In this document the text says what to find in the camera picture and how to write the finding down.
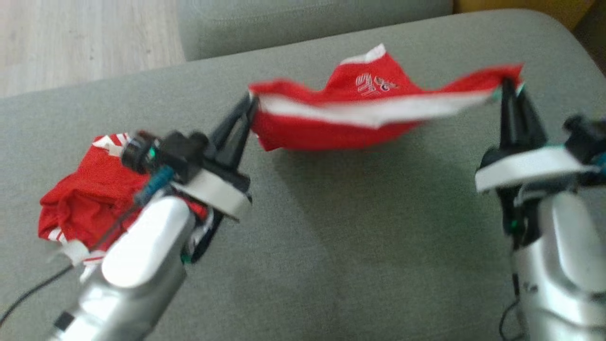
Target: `gray fabric surface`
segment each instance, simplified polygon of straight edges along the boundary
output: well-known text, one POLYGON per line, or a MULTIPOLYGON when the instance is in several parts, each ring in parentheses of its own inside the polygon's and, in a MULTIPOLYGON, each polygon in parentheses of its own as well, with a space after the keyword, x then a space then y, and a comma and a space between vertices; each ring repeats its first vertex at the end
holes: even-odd
POLYGON ((179 0, 186 60, 452 13, 452 0, 179 0))
MULTIPOLYGON (((95 135, 209 131, 252 81, 321 88, 339 60, 384 42, 423 87, 524 62, 554 142, 564 118, 603 115, 606 79, 548 16, 449 16, 191 62, 0 101, 0 308, 60 267, 44 263, 38 200, 73 171, 95 135)), ((493 195, 474 192, 499 105, 425 124, 369 152, 266 153, 242 170, 254 208, 221 226, 150 340, 497 340, 512 288, 493 195)), ((603 210, 604 191, 589 194, 603 210)), ((599 216, 603 224, 604 213, 599 216)), ((1 340, 40 339, 75 299, 70 274, 17 310, 1 340)))

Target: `sofa backrest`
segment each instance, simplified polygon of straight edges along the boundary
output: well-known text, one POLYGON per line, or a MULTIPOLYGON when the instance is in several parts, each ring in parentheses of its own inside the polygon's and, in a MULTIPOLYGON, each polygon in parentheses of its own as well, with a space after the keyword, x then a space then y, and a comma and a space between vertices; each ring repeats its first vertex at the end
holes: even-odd
POLYGON ((452 0, 179 0, 178 7, 179 32, 188 61, 453 11, 452 0))

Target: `red cloth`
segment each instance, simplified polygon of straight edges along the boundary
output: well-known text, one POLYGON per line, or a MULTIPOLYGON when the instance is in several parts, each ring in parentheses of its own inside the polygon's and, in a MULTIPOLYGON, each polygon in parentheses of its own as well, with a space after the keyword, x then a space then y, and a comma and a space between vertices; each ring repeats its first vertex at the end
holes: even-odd
POLYGON ((343 60, 320 91, 287 79, 249 85, 265 150, 358 149, 393 140, 421 122, 486 103, 521 65, 482 69, 438 90, 415 85, 381 44, 343 60))
MULTIPOLYGON (((95 138, 76 172, 42 197, 40 238, 63 242, 77 239, 90 249, 130 208, 133 195, 143 188, 149 176, 122 166, 115 154, 127 138, 126 134, 95 138)), ((190 203, 190 208, 201 217, 206 216, 204 207, 190 203)), ((137 215, 138 212, 126 219, 123 227, 128 228, 137 215)), ((100 249, 107 250, 122 232, 111 236, 100 249)))

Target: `black cable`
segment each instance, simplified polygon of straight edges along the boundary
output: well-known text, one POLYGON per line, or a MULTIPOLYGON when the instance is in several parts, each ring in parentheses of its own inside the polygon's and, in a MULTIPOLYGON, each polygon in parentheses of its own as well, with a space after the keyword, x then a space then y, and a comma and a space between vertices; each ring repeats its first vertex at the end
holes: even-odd
MULTIPOLYGON (((118 219, 116 219, 116 221, 105 232, 105 234, 101 237, 101 239, 99 239, 99 241, 97 241, 97 243, 95 243, 95 245, 93 245, 93 247, 90 248, 91 252, 97 250, 101 245, 103 245, 107 241, 107 239, 111 235, 113 235, 118 229, 121 229, 122 228, 122 223, 124 222, 124 220, 126 220, 126 218, 128 218, 132 213, 134 213, 135 211, 137 211, 138 208, 139 208, 139 206, 133 205, 126 212, 124 212, 122 215, 120 215, 120 217, 118 217, 118 219)), ((19 298, 17 298, 10 305, 10 307, 8 307, 8 309, 5 312, 2 313, 2 316, 0 317, 0 328, 2 328, 2 325, 8 319, 8 317, 10 316, 10 314, 12 314, 13 311, 19 305, 21 305, 25 300, 27 300, 30 296, 32 296, 33 294, 35 294, 36 292, 38 292, 40 289, 44 288, 45 286, 53 283, 54 281, 56 281, 58 279, 60 279, 66 273, 70 272, 73 268, 74 268, 74 266, 72 264, 69 264, 67 267, 65 267, 61 271, 59 271, 56 274, 52 275, 51 277, 45 279, 43 282, 37 284, 32 289, 29 289, 28 291, 26 291, 23 294, 21 294, 19 296, 19 298)))
POLYGON ((499 322, 499 335, 501 336, 501 340, 503 340, 503 341, 518 341, 518 340, 524 339, 523 334, 518 334, 518 335, 514 336, 512 339, 509 339, 507 336, 505 336, 505 333, 503 332, 503 326, 505 325, 505 319, 507 318, 507 315, 509 315, 509 313, 513 310, 513 308, 515 308, 519 303, 520 303, 520 299, 518 298, 515 301, 513 301, 513 303, 510 304, 507 308, 505 308, 505 311, 503 311, 503 315, 501 315, 501 321, 499 322))

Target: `wooden floor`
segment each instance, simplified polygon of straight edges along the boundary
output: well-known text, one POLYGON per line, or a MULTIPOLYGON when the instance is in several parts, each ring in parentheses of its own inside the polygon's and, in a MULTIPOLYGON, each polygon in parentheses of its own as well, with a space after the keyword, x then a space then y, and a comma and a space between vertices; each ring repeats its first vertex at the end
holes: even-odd
POLYGON ((0 0, 0 97, 185 62, 177 0, 0 0))

